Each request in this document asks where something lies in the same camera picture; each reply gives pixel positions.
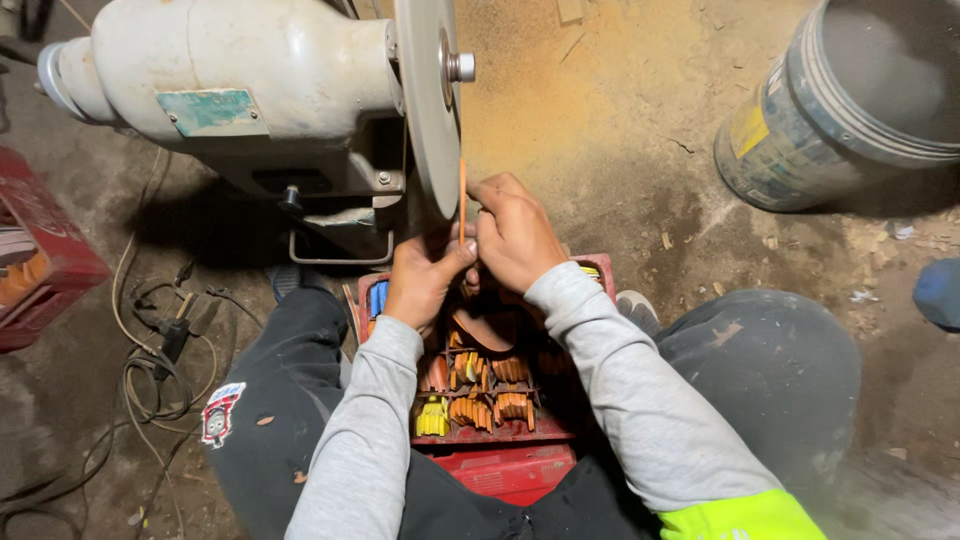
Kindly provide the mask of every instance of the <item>black pants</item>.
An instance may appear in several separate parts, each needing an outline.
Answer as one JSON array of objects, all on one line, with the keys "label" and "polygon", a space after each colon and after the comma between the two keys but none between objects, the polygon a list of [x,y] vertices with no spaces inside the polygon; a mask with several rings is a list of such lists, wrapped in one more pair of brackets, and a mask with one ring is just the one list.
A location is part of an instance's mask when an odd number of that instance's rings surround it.
[{"label": "black pants", "polygon": [[[207,441],[209,460],[257,540],[283,536],[343,396],[337,355],[346,329],[332,294],[294,290],[230,370],[221,399],[229,407],[208,420],[226,433]],[[656,341],[788,491],[804,505],[823,500],[851,442],[860,384],[859,352],[825,308],[790,293],[735,291],[690,311]],[[400,538],[659,536],[606,441],[526,508],[469,492],[416,451],[406,494]]]}]

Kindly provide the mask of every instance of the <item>sneaker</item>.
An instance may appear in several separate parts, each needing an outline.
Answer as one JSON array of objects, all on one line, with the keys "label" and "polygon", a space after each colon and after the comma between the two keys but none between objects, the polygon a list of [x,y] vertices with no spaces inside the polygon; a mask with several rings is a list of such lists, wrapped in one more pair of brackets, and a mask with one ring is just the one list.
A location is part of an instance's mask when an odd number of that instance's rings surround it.
[{"label": "sneaker", "polygon": [[660,319],[650,301],[635,290],[625,290],[616,295],[616,310],[634,323],[647,335],[657,335],[663,330]]},{"label": "sneaker", "polygon": [[267,278],[274,290],[274,298],[279,303],[283,297],[299,286],[329,290],[324,277],[313,267],[306,264],[279,264],[267,268]]}]

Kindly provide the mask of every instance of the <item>dirt floor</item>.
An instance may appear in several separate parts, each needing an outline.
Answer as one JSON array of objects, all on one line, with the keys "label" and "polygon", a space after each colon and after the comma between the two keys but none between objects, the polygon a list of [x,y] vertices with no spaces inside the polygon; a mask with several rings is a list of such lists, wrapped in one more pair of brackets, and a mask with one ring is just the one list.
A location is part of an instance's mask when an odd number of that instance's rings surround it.
[{"label": "dirt floor", "polygon": [[[960,480],[960,335],[926,323],[910,298],[926,263],[960,256],[956,171],[906,175],[829,208],[777,215],[735,198],[713,166],[717,127],[815,4],[585,0],[583,22],[562,27],[556,0],[457,0],[461,50],[477,58],[477,82],[463,88],[468,173],[515,173],[542,198],[572,252],[610,254],[617,289],[647,295],[662,322],[737,288],[793,291],[823,303],[863,355],[854,452],[902,449],[892,454],[905,464]],[[88,20],[101,5],[75,4]],[[83,34],[57,4],[48,40]],[[11,69],[0,78],[10,123],[0,144],[26,157],[111,268],[137,229],[145,245],[132,276],[170,279],[202,253],[188,288],[227,286],[266,316],[274,304],[261,269],[267,259],[249,240],[269,231],[252,229],[249,217],[228,220],[216,225],[223,227],[217,237],[240,241],[205,242],[215,227],[210,208],[225,193],[210,171],[163,153],[157,168],[165,184],[135,211],[156,147],[71,120],[33,91],[33,69]],[[231,204],[257,212],[250,202]],[[908,226],[913,234],[896,239]],[[853,302],[854,291],[876,299]],[[12,485],[74,474],[104,432],[108,396],[129,348],[109,298],[109,283],[97,287],[34,346],[0,363],[0,375],[26,389],[13,395],[0,387],[0,398],[17,411],[0,432],[16,432],[16,444],[36,449],[12,467]],[[249,343],[255,327],[240,315],[235,346],[231,333],[229,318],[219,317],[210,337],[222,356]],[[198,384],[210,373],[202,346],[182,361]],[[156,458],[135,432],[117,433],[113,456],[86,489],[87,538],[131,534],[128,520],[156,481]],[[147,433],[162,454],[180,437],[152,427]],[[201,445],[188,441],[171,472],[187,536],[246,537]],[[143,538],[177,534],[169,491],[159,493]],[[81,494],[61,504],[84,523]],[[43,537],[39,530],[63,537],[58,526],[40,524],[44,518],[17,519],[11,533],[26,535],[11,538]]]}]

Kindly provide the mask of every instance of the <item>yellow label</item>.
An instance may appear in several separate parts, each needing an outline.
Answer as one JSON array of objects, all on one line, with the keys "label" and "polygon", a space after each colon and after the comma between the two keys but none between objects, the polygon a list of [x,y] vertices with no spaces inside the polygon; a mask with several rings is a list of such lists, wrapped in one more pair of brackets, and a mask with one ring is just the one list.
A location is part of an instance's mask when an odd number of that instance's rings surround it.
[{"label": "yellow label", "polygon": [[763,85],[759,85],[753,99],[745,102],[733,114],[730,144],[738,160],[770,134],[767,123],[763,121],[763,108],[760,104],[762,91]]}]

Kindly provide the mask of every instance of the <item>cartoon patch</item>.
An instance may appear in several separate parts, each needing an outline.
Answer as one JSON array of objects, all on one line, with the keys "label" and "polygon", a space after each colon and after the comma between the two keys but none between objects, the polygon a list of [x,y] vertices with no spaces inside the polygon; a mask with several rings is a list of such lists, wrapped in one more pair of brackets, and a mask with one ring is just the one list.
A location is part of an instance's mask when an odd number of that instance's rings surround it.
[{"label": "cartoon patch", "polygon": [[230,434],[230,411],[240,401],[240,394],[247,387],[245,382],[221,386],[210,396],[204,407],[204,444],[220,448]]}]

